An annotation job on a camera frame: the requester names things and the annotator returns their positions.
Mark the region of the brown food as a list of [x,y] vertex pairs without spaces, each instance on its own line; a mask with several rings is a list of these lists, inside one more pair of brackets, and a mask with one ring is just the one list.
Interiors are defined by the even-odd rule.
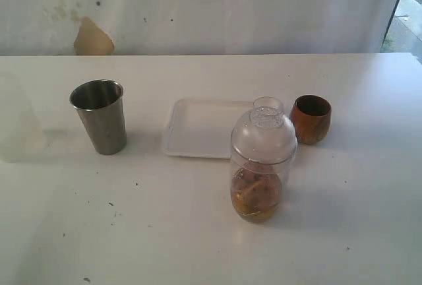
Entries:
[[277,174],[260,174],[239,169],[231,180],[231,201],[243,216],[274,212],[282,196],[282,182]]

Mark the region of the clear plastic measuring cup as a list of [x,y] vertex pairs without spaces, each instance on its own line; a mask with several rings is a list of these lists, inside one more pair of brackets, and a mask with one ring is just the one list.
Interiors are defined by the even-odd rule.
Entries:
[[232,158],[230,197],[236,213],[248,222],[265,222],[281,204],[293,160],[263,164]]

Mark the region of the white rectangular tray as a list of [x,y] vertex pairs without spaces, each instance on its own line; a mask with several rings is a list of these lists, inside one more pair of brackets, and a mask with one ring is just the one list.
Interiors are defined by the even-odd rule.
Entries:
[[162,135],[168,156],[229,159],[231,131],[252,102],[229,100],[178,100]]

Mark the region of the white backdrop cloth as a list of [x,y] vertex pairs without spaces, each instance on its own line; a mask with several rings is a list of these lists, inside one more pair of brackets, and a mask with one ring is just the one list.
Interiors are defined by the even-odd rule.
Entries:
[[71,55],[84,19],[118,55],[377,52],[397,0],[1,0],[2,55]]

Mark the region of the brown wooden cup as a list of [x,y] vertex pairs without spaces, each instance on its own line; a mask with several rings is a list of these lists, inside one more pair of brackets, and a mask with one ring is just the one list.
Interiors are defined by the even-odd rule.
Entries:
[[323,140],[330,127],[331,113],[330,103],[320,96],[298,97],[289,115],[298,142],[312,145]]

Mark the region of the stainless steel cup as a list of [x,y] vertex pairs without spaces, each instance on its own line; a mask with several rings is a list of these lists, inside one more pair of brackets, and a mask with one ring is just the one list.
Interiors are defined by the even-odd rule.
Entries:
[[99,79],[76,87],[70,103],[86,129],[97,153],[113,155],[127,144],[123,87],[114,80]]

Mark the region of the clear plastic shaker lid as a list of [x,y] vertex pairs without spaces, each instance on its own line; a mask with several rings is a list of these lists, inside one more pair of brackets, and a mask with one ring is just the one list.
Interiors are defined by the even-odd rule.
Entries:
[[283,103],[264,96],[253,102],[231,132],[231,159],[281,166],[290,162],[297,150],[295,128],[286,116]]

